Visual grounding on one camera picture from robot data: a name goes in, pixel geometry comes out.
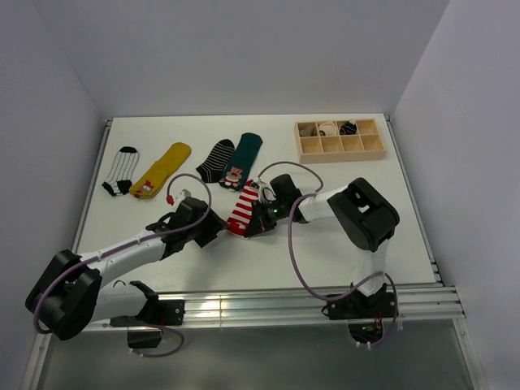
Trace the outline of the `red white santa sock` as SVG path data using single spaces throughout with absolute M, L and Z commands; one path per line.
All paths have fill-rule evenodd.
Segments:
M 254 203 L 259 200 L 259 186 L 254 180 L 248 180 L 227 218 L 227 229 L 230 233 L 245 237 L 253 216 Z

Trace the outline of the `dark green reindeer sock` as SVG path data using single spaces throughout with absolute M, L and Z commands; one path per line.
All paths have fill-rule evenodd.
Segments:
M 223 170 L 219 185 L 232 191 L 241 191 L 261 146 L 262 138 L 258 134 L 243 133 L 230 161 Z

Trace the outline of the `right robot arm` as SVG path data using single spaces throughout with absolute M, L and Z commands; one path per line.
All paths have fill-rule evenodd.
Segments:
M 253 203 L 252 217 L 245 237 L 275 229 L 282 219 L 300 224 L 319 219 L 336 219 L 350 242 L 360 251 L 353 286 L 353 311 L 367 317 L 379 308 L 377 293 L 383 291 L 385 260 L 389 240 L 394 236 L 400 216 L 397 210 L 365 179 L 304 197 L 288 174 L 271 181 L 274 198 Z

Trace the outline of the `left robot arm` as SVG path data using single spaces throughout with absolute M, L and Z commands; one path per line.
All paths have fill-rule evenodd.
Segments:
M 158 294 L 138 280 L 119 278 L 139 267 L 179 253 L 190 241 L 208 245 L 227 228 L 204 201 L 186 197 L 178 207 L 133 238 L 97 252 L 54 255 L 25 301 L 45 332 L 70 340 L 102 319 L 130 325 L 179 325 L 182 315 L 160 303 Z

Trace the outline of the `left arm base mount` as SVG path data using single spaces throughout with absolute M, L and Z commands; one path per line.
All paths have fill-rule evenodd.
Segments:
M 147 358 L 170 356 L 184 346 L 184 335 L 177 329 L 183 324 L 185 300 L 160 300 L 146 303 L 141 312 L 135 316 L 119 316 L 110 319 L 111 327 L 148 327 L 150 331 L 127 330 L 127 345 L 133 353 Z M 171 351 L 150 353 L 147 349 L 156 349 L 167 336 L 175 335 L 179 344 Z

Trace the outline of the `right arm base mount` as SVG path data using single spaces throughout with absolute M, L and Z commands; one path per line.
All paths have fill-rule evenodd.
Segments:
M 395 325 L 399 314 L 396 299 L 384 285 L 377 293 L 366 297 L 361 292 L 353 292 L 338 301 L 329 301 L 321 313 L 329 320 L 363 320 L 363 323 L 348 325 L 349 334 L 356 343 L 372 345 L 384 337 L 384 320 L 390 319 Z

